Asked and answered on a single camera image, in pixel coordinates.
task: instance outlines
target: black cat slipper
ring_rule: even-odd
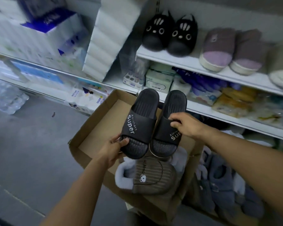
[[[123,140],[128,137],[130,140],[121,148],[129,158],[140,159],[147,153],[156,123],[158,103],[158,93],[153,89],[144,89],[132,105],[120,138]]]
[[[195,47],[197,33],[197,22],[192,14],[179,19],[172,30],[168,53],[176,57],[188,56]]]
[[[155,15],[147,22],[142,44],[151,51],[161,51],[169,43],[175,21],[169,11]]]
[[[185,112],[186,104],[187,100],[183,92],[172,90],[168,93],[149,145],[153,155],[166,158],[176,151],[181,133],[170,126],[172,120],[168,118],[172,113]]]

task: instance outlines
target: slide sandal footbed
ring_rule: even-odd
[[[140,159],[148,151],[148,144],[156,123],[159,94],[153,89],[140,92],[125,120],[121,140],[128,137],[129,143],[121,148],[131,159]]]
[[[186,104],[186,96],[181,91],[173,90],[168,93],[150,142],[150,151],[153,155],[165,158],[176,151],[181,140],[181,133],[170,126],[173,121],[168,118],[172,113],[185,112]]]

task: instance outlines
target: open cardboard box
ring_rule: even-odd
[[[109,137],[121,132],[135,100],[136,96],[130,93],[114,90],[72,138],[69,142],[69,149],[72,156],[83,168],[88,165]],[[157,117],[159,117],[160,112],[161,110],[157,109]],[[199,163],[203,143],[183,136],[180,146],[188,152],[188,161],[185,173],[171,199],[164,199],[155,195],[130,194],[119,189],[114,180],[114,174],[119,165],[118,161],[106,172],[103,184],[154,222],[169,224],[174,219],[177,207],[181,204],[191,183],[194,171]]]

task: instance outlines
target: concrete floor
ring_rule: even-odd
[[[83,171],[67,142],[86,119],[35,97],[14,115],[0,112],[0,218],[14,226],[37,226],[50,212]],[[124,201],[102,186],[91,225],[124,225],[126,213]],[[174,225],[191,224],[222,225],[181,206]]]

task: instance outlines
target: white metal shelf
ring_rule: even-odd
[[[50,67],[46,67],[46,66],[43,66],[43,65],[40,65],[40,64],[37,64],[37,63],[33,63],[33,62],[30,62],[30,61],[27,61],[27,60],[19,59],[17,57],[13,57],[11,55],[7,55],[7,54],[1,53],[1,52],[0,52],[0,55],[9,57],[11,59],[20,60],[20,61],[23,61],[23,62],[26,62],[26,63],[29,63],[29,64],[33,64],[33,65],[36,65],[36,66],[39,66],[39,67],[47,68],[49,70],[54,70],[54,71],[59,72],[61,74],[66,74],[66,75],[70,75],[70,76],[73,76],[73,77],[76,77],[76,78],[79,78],[79,79],[93,81],[93,82],[99,83],[101,85],[109,86],[109,87],[112,87],[114,89],[120,89],[120,90],[129,92],[129,93],[132,93],[132,94],[137,94],[138,93],[138,89],[135,89],[134,87],[131,87],[131,86],[126,85],[126,84],[123,83],[123,77],[121,75],[121,70],[120,70],[120,66],[119,66],[118,63],[115,63],[115,64],[112,65],[110,71],[106,75],[106,78],[101,83],[101,82],[99,82],[99,81],[97,81],[95,79],[92,79],[91,77],[87,76],[82,71],[80,72],[80,75],[76,75],[76,74],[73,74],[73,73],[68,73],[68,72],[64,72],[64,71],[61,71],[61,70],[53,69],[53,68],[50,68]]]
[[[139,58],[144,58],[152,60],[155,62],[167,64],[170,66],[182,68],[185,70],[190,70],[198,72],[211,77],[227,80],[233,83],[239,83],[245,86],[250,86],[263,91],[275,93],[283,96],[283,89],[277,87],[270,80],[268,75],[265,73],[264,68],[257,73],[250,76],[243,76],[233,72],[229,67],[224,68],[222,71],[216,73],[205,69],[199,63],[200,51],[205,38],[206,32],[200,31],[198,33],[197,42],[195,49],[190,56],[178,58],[170,55],[166,50],[160,52],[153,52],[142,45],[137,50],[136,56]]]
[[[57,99],[62,102],[66,100],[67,93],[62,90],[54,89],[51,87],[46,87],[46,86],[39,85],[39,84],[32,83],[32,82],[27,82],[27,83],[19,82],[13,79],[9,79],[2,74],[0,74],[0,80],[5,81],[7,83],[11,83],[22,89],[33,91],[35,93],[39,93],[39,94],[42,94],[44,96],[47,96],[53,99]]]
[[[164,102],[167,94],[158,92],[159,101]],[[256,121],[249,120],[247,118],[234,118],[229,115],[217,112],[213,110],[210,106],[204,105],[198,102],[189,101],[187,103],[186,109],[197,114],[201,114],[207,117],[215,118],[220,121],[224,121],[230,124],[234,124],[246,129],[250,129],[265,135],[276,137],[283,140],[283,129],[275,128],[270,125],[262,124]]]

